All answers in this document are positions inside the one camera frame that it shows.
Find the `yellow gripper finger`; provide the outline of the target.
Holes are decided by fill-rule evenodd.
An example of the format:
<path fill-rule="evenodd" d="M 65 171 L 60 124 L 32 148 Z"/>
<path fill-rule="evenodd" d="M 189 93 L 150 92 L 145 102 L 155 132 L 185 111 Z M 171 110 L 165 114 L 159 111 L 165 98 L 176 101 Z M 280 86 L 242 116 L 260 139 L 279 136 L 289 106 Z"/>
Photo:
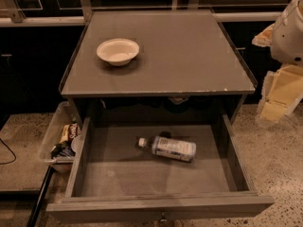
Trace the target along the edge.
<path fill-rule="evenodd" d="M 276 72 L 268 71 L 261 95 L 256 117 L 259 124 L 276 124 L 290 115 L 303 99 L 303 67 L 282 64 Z"/>
<path fill-rule="evenodd" d="M 252 44 L 259 47 L 270 47 L 272 45 L 272 32 L 274 25 L 269 25 L 264 28 L 257 36 L 252 40 Z"/>

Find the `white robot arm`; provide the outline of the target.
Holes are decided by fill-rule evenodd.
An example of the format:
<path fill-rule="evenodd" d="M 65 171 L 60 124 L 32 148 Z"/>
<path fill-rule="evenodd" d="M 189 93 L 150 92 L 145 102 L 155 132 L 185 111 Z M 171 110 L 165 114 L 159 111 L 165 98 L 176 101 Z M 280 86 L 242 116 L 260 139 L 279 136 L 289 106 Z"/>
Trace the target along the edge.
<path fill-rule="evenodd" d="M 303 0 L 292 0 L 276 21 L 255 36 L 253 45 L 269 47 L 281 62 L 263 81 L 257 123 L 268 128 L 290 115 L 303 98 Z"/>

